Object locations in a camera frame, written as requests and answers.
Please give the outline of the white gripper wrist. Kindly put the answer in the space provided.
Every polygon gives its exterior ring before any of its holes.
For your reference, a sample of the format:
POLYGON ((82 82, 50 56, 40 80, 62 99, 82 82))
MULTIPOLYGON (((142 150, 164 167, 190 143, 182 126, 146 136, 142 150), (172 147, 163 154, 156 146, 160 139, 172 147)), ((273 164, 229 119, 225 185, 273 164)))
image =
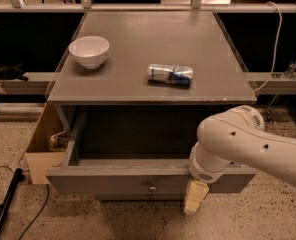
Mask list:
POLYGON ((185 214, 193 215, 198 211, 201 202, 209 192, 209 186, 206 183, 216 182, 233 161, 232 157, 232 151, 223 145, 197 142, 193 146, 188 167, 191 175, 200 181, 190 180, 187 184, 185 214))

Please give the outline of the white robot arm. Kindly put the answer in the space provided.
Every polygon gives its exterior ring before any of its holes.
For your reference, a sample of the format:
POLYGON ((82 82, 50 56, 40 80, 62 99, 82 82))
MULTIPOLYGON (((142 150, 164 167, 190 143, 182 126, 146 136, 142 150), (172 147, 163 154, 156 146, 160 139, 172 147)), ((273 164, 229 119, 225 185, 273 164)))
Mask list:
POLYGON ((296 139, 267 133, 262 115, 247 105, 204 119, 189 156, 184 212, 193 215, 232 162, 265 172, 296 187, 296 139))

